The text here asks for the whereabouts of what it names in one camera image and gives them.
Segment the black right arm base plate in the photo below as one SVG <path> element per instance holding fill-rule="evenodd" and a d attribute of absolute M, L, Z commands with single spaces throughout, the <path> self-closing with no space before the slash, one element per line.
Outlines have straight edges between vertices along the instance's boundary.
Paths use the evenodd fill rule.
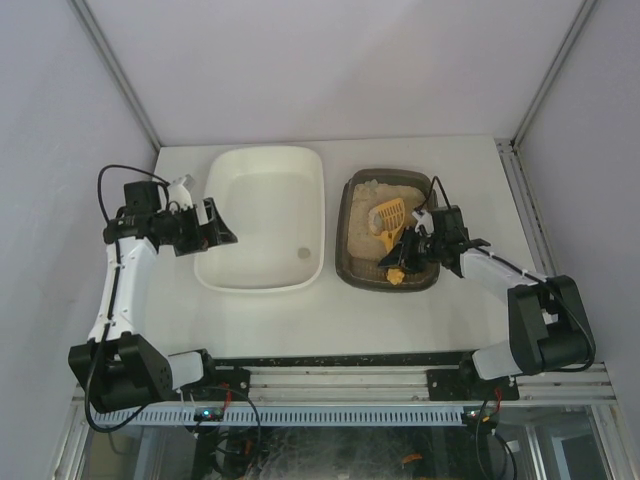
<path fill-rule="evenodd" d="M 429 369 L 426 371 L 431 401 L 484 401 L 495 400 L 499 392 L 503 400 L 517 401 L 520 393 L 517 383 L 508 377 L 494 380 L 464 377 L 458 369 Z"/>

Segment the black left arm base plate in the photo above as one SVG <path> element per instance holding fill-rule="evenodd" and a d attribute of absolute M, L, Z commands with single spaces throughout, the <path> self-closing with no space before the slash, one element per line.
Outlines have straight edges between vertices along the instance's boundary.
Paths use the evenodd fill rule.
<path fill-rule="evenodd" d="M 222 401 L 227 398 L 229 391 L 232 400 L 242 401 L 249 396 L 250 386 L 251 372 L 248 369 L 216 368 L 206 372 L 201 380 L 170 393 L 168 401 Z"/>

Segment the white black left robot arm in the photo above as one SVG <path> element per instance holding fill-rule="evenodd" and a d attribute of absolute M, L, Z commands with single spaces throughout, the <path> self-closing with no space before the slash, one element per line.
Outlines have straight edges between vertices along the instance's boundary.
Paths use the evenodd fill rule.
<path fill-rule="evenodd" d="M 238 241 L 212 198 L 193 200 L 193 184 L 189 175 L 169 184 L 128 183 L 124 205 L 107 221 L 101 304 L 87 341 L 68 355 L 89 404 L 101 414 L 166 401 L 206 375 L 205 350 L 165 354 L 144 334 L 147 294 L 162 247 L 181 257 Z"/>

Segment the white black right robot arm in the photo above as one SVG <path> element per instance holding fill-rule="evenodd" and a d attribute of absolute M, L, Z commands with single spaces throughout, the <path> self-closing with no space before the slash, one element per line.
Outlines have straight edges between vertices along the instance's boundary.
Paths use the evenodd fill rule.
<path fill-rule="evenodd" d="M 593 365 L 595 340 L 571 277 L 533 273 L 497 255 L 488 241 L 470 237 L 458 206 L 417 209 L 412 216 L 415 225 L 403 229 L 379 268 L 409 274 L 438 264 L 481 285 L 507 308 L 507 339 L 465 355 L 459 364 L 467 389 Z"/>

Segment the orange plastic litter scoop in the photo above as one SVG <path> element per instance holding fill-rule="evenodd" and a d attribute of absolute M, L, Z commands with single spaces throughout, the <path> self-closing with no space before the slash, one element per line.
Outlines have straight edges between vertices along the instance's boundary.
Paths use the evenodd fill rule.
<path fill-rule="evenodd" d="M 385 253 L 388 254 L 395 246 L 398 235 L 404 229 L 405 224 L 405 202 L 402 198 L 397 197 L 392 200 L 383 202 L 372 209 L 376 209 L 384 220 L 384 230 L 379 235 L 372 235 L 380 241 Z"/>

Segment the grey-green litter clump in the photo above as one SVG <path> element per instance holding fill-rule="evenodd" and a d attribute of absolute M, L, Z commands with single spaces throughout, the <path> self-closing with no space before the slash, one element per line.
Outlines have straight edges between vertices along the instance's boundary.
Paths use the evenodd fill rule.
<path fill-rule="evenodd" d="M 368 212 L 368 226 L 372 235 L 379 235 L 384 230 L 383 217 L 376 209 Z"/>
<path fill-rule="evenodd" d="M 307 259 L 311 256 L 311 251 L 306 247 L 301 247 L 297 251 L 297 256 L 300 259 Z"/>

